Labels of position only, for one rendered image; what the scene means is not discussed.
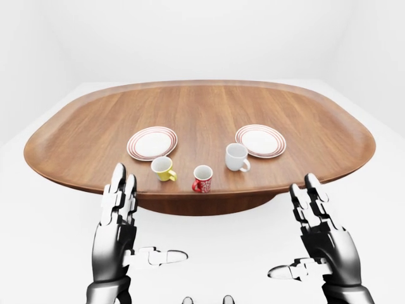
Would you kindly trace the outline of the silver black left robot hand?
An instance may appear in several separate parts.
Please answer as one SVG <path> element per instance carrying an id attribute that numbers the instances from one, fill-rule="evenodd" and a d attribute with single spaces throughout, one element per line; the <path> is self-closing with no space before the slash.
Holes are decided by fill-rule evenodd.
<path id="1" fill-rule="evenodd" d="M 189 258 L 183 251 L 160 251 L 154 246 L 135 250 L 134 213 L 137 206 L 137 179 L 134 174 L 127 174 L 124 164 L 117 163 L 111 182 L 104 187 L 101 219 L 92 247 L 92 271 L 96 282 L 118 280 L 130 267 L 155 269 Z"/>

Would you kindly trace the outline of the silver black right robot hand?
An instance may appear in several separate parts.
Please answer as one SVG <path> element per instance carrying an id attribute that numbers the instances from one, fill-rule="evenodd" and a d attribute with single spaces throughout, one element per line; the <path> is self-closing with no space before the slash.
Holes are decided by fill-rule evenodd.
<path id="1" fill-rule="evenodd" d="M 268 271 L 268 277 L 303 281 L 319 274 L 328 284 L 361 285 L 361 263 L 350 233 L 339 224 L 328 194 L 315 174 L 306 174 L 304 183 L 304 189 L 291 184 L 289 193 L 309 257 L 274 267 Z"/>

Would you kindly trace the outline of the yellow mug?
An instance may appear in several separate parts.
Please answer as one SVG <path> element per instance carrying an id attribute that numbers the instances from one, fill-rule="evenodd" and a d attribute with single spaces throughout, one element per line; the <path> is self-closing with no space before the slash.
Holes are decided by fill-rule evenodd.
<path id="1" fill-rule="evenodd" d="M 151 162 L 151 170 L 162 182 L 177 181 L 177 173 L 173 170 L 173 161 L 167 156 L 160 156 Z"/>

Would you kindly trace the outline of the white plate with red rings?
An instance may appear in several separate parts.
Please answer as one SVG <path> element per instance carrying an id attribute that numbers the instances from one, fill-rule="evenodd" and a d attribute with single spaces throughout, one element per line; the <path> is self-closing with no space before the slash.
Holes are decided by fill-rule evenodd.
<path id="1" fill-rule="evenodd" d="M 127 142 L 127 153 L 135 160 L 149 162 L 169 155 L 178 144 L 175 131 L 154 126 L 136 132 Z"/>
<path id="2" fill-rule="evenodd" d="M 241 127 L 235 133 L 235 141 L 245 146 L 249 155 L 258 158 L 278 157 L 287 148 L 287 142 L 279 131 L 261 124 Z"/>

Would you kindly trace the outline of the red patterned mug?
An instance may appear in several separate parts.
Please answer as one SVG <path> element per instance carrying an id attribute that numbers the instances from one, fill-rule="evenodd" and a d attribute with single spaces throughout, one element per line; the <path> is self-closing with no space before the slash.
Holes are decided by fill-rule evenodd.
<path id="1" fill-rule="evenodd" d="M 194 182 L 192 190 L 197 193 L 209 193 L 211 190 L 211 181 L 213 170 L 207 165 L 199 165 L 194 169 Z"/>

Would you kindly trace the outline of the white mug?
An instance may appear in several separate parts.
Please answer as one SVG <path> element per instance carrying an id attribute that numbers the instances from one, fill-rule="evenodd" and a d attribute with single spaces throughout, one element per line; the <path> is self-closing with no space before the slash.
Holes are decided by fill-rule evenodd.
<path id="1" fill-rule="evenodd" d="M 248 172 L 251 164 L 247 156 L 248 150 L 245 146 L 236 142 L 229 144 L 225 150 L 225 164 L 231 171 Z"/>

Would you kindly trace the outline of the round dark wood table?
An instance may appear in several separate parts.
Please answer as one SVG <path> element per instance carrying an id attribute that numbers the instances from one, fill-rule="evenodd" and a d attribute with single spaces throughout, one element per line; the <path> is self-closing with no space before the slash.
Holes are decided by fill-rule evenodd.
<path id="1" fill-rule="evenodd" d="M 237 130 L 267 125 L 287 142 L 278 157 L 250 159 L 250 171 L 225 165 Z M 161 182 L 150 164 L 127 153 L 127 142 L 146 127 L 178 136 L 170 153 L 177 181 Z M 375 152 L 370 131 L 331 99 L 301 87 L 241 80 L 188 80 L 110 87 L 60 109 L 28 140 L 30 167 L 58 184 L 102 193 L 117 163 L 137 178 L 138 204 L 174 215 L 221 215 L 252 209 L 313 173 L 340 179 Z M 192 190 L 194 169 L 213 170 L 209 193 Z"/>

